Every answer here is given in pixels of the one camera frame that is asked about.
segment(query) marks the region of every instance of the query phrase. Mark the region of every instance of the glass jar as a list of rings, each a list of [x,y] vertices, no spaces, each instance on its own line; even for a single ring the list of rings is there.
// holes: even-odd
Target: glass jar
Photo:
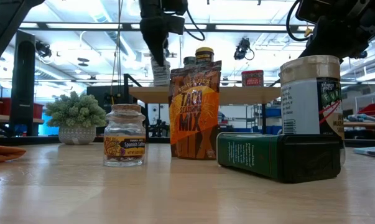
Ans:
[[[111,106],[107,114],[108,126],[104,130],[105,166],[139,166],[144,162],[146,130],[139,105]]]

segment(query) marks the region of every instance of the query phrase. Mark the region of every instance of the taco seasoning mix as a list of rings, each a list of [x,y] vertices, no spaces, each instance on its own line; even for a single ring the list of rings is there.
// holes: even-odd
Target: taco seasoning mix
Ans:
[[[181,159],[216,159],[221,61],[172,70],[170,143]]]
[[[139,105],[113,105],[104,130],[105,166],[138,166],[144,162],[146,130]]]

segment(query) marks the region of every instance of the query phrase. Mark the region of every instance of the ceiling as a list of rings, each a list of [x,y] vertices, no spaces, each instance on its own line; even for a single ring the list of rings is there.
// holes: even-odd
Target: ceiling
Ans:
[[[285,25],[287,13],[295,0],[189,0],[188,8],[198,24],[240,24],[240,25]],[[42,30],[37,24],[41,23],[91,23],[98,22],[98,18],[105,18],[105,22],[118,21],[118,0],[46,0],[43,4],[34,7],[25,18],[24,26],[34,26],[26,32],[34,34],[37,40],[49,44],[53,52],[50,58],[37,58],[36,75],[46,76],[44,79],[56,80],[86,80],[96,77],[97,80],[113,79],[115,41],[109,36],[109,32],[89,30],[82,32],[80,29]],[[191,20],[185,14],[186,24]],[[121,22],[138,24],[140,21],[138,0],[123,0]],[[291,24],[305,27],[306,23],[292,18]],[[240,74],[244,70],[262,69],[265,71],[265,81],[274,81],[278,77],[279,67],[297,58],[305,49],[305,42],[295,42],[289,38],[286,32],[205,32],[205,41],[200,42],[184,35],[170,34],[169,50],[176,54],[174,58],[168,58],[171,68],[182,66],[181,58],[192,56],[199,47],[212,47],[215,51],[215,60],[222,60],[222,76],[229,80],[240,80]],[[143,41],[139,30],[121,32],[125,46],[130,56],[123,57],[121,73],[129,73],[136,80],[152,80],[150,69],[149,50]],[[254,60],[235,60],[233,58],[236,46],[242,37],[249,38],[251,48],[255,52]],[[6,59],[1,62],[3,67],[12,67],[12,54],[14,53],[15,38],[12,39],[6,50]],[[375,42],[368,49],[369,57],[365,60],[348,60],[342,64],[342,72],[349,71],[343,79],[353,82],[356,78],[367,73],[375,72]],[[81,67],[78,57],[87,58],[89,66]],[[374,63],[361,68],[361,65],[374,61]],[[11,78],[11,69],[0,72],[0,80]],[[73,83],[74,89],[83,90],[88,85],[110,85],[103,83]]]

